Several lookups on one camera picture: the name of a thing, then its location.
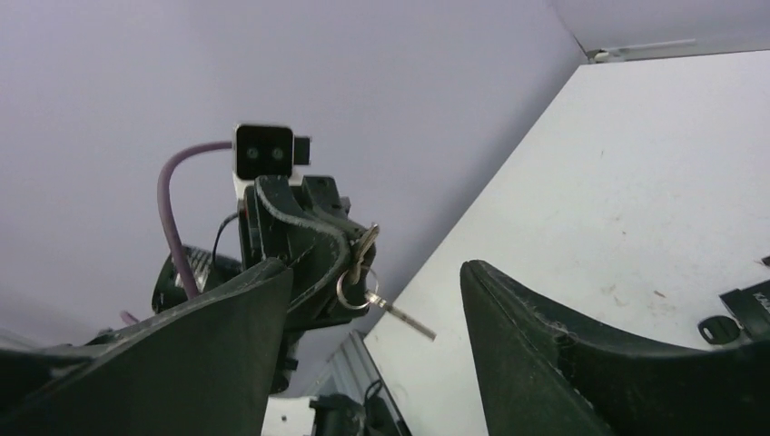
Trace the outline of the black padlock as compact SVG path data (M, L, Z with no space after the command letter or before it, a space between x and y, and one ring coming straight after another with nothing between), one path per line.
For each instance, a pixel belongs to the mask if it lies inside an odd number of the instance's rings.
M719 296L727 311L754 342L769 340L769 281Z

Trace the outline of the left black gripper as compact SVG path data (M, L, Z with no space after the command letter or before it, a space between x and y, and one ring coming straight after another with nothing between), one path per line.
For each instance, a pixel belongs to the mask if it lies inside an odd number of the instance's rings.
M328 175L306 175L295 186L286 176L263 175L239 201L243 267L273 260L293 273L284 331L335 326L364 314L343 308L335 291L352 266L352 244L364 232L348 212Z

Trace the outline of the keys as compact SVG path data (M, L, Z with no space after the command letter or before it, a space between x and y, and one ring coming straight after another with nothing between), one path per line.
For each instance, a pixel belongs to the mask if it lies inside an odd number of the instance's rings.
M339 276L335 285L338 302L353 311L370 307L382 309L428 341L434 342L437 334L430 327L380 295L380 279L371 266L379 235L380 227L373 223L352 245L352 265Z

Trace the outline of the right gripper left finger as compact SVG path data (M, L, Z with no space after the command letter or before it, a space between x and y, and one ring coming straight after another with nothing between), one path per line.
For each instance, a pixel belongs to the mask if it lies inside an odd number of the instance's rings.
M4 435L258 435L292 271L230 282L84 345L1 353Z

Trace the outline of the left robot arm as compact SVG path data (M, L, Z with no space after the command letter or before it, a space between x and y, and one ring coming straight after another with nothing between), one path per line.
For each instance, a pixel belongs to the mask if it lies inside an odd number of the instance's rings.
M286 176L263 175L245 190L233 215L242 257L183 247L200 292L215 289L268 259L293 273L291 297L271 391L290 385L296 348L306 331L345 324L367 313L367 270L375 256L376 225L349 217L330 176L306 176L292 185Z

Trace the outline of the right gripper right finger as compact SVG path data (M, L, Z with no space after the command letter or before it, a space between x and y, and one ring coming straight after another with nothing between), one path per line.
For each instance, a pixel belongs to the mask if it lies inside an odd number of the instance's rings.
M492 435L766 435L769 343L702 351L619 330L489 263L459 281Z

